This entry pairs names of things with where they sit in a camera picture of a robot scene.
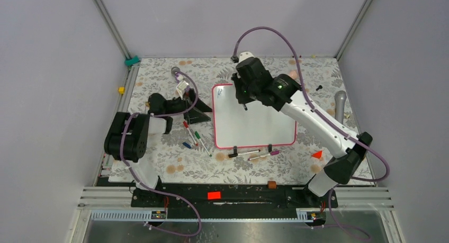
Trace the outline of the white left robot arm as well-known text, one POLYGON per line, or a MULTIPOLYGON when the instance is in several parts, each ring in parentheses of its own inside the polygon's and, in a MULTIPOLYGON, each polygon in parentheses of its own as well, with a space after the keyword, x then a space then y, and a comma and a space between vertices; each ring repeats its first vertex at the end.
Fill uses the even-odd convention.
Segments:
POLYGON ((213 109, 203 102, 196 91, 182 91, 177 98, 168 100, 159 93, 149 96, 147 113, 117 112, 104 141, 104 151, 124 163, 136 187, 146 190, 144 200, 151 206, 164 201, 163 190, 157 188, 160 177, 144 158, 150 134, 169 134, 173 117, 182 115, 190 124, 209 122, 213 109))

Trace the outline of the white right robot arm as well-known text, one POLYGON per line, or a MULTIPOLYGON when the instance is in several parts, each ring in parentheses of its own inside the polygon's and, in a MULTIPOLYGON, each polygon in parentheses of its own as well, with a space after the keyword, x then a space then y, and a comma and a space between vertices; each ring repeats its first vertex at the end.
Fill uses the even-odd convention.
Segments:
POLYGON ((272 77, 252 54, 233 57, 236 73, 232 81, 240 104, 259 101, 294 119, 313 134, 332 154, 332 159, 306 184, 304 200, 317 207, 332 188, 347 184, 362 163, 372 137, 348 130, 308 98, 298 83, 299 72, 272 77))

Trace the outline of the pink framed whiteboard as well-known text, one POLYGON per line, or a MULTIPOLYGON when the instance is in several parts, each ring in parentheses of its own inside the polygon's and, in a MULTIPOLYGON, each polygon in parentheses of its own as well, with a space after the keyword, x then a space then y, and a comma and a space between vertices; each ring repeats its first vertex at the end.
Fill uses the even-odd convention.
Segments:
POLYGON ((212 88, 214 142, 219 149, 289 146, 297 138, 297 123, 258 101, 245 111, 235 97, 233 84, 212 88))

